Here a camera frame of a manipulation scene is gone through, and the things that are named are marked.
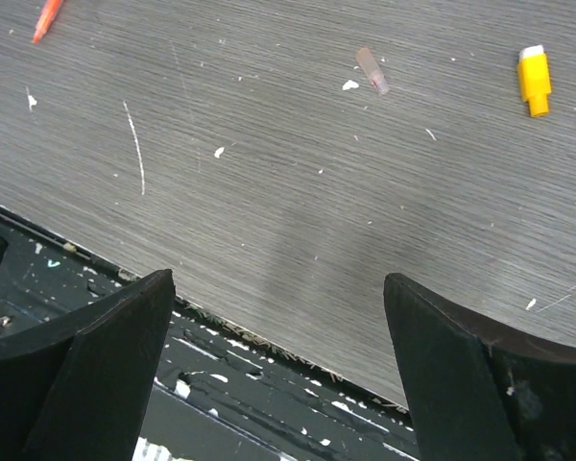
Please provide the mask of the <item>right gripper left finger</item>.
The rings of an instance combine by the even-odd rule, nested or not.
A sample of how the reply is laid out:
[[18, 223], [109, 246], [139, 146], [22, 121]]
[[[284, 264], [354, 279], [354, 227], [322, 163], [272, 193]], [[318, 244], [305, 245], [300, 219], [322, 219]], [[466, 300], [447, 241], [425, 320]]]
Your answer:
[[0, 460], [130, 460], [169, 327], [158, 270], [0, 339]]

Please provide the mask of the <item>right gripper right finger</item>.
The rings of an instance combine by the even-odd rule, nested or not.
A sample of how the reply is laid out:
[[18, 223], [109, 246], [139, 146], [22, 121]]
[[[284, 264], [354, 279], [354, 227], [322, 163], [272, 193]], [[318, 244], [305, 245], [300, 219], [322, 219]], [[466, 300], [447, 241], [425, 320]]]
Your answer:
[[576, 348], [400, 274], [384, 307], [424, 460], [576, 460]]

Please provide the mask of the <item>orange ballpoint pen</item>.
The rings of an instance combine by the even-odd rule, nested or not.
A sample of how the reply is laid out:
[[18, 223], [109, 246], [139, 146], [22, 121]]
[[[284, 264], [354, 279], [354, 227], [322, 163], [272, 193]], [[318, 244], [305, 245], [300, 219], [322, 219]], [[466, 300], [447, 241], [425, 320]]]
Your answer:
[[45, 2], [40, 17], [36, 23], [33, 43], [39, 43], [39, 41], [47, 34], [50, 26], [60, 11], [62, 3], [62, 0], [47, 0]]

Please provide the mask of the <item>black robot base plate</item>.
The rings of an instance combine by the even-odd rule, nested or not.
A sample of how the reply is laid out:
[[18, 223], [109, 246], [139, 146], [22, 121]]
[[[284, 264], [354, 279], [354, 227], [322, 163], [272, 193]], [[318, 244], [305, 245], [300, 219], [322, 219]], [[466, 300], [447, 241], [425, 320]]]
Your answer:
[[[0, 338], [135, 281], [0, 207]], [[407, 412], [176, 299], [137, 460], [416, 460]]]

